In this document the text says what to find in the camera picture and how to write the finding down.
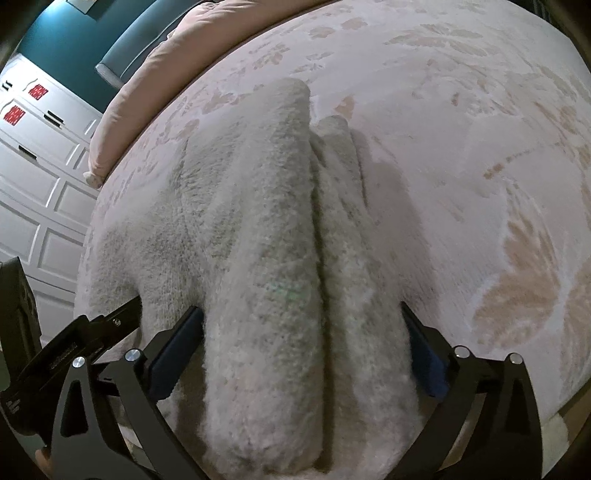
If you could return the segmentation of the person's left hand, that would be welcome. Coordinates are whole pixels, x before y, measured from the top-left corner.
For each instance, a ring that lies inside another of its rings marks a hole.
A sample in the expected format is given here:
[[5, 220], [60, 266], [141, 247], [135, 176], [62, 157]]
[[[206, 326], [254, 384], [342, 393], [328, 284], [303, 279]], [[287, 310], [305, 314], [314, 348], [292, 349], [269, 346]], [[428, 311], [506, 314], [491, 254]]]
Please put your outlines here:
[[50, 459], [50, 452], [46, 447], [38, 449], [34, 454], [35, 463], [42, 471], [42, 473], [48, 478], [52, 479], [52, 462]]

